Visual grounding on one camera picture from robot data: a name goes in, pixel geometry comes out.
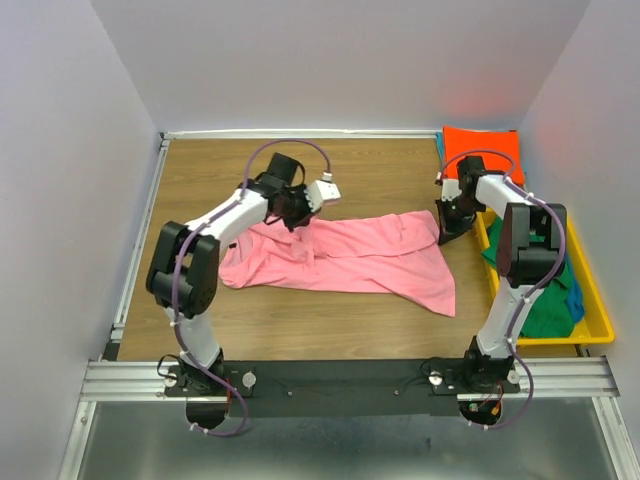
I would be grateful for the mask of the pink t shirt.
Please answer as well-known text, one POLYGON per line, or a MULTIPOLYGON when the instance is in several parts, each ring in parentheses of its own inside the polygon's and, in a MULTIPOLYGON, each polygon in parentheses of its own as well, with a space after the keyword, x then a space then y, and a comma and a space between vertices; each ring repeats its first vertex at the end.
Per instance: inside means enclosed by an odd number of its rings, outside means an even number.
POLYGON ((455 281, 429 211, 322 220, 288 231, 258 224, 228 248, 219 276, 229 288, 390 293, 436 314, 456 314, 455 281))

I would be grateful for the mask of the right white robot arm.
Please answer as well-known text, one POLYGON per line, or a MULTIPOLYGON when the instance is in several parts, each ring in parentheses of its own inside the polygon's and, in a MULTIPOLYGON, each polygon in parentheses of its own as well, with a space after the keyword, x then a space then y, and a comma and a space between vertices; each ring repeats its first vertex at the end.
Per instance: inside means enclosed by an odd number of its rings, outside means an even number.
POLYGON ((429 381, 440 395, 489 393, 507 382, 529 311, 565 262, 565 207, 524 191, 508 172, 487 168, 484 154, 472 150, 451 159, 460 192, 436 203, 438 243, 459 238, 480 213, 492 210, 502 222, 495 254, 499 287, 464 356, 430 361, 429 381))

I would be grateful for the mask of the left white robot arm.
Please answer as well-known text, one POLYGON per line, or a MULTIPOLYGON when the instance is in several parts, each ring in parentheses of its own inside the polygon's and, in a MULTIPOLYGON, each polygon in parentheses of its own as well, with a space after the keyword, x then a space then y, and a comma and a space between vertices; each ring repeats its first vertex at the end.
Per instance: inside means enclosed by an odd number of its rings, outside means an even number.
POLYGON ((182 373, 167 374, 201 395, 227 386, 222 349, 212 330, 208 309, 218 285, 221 252, 242 233, 269 219, 294 229, 314 215, 307 185, 295 177, 306 174, 301 162, 281 153, 267 169, 247 178, 210 212, 185 224, 169 221, 160 230, 146 290, 170 319, 180 346, 182 373))

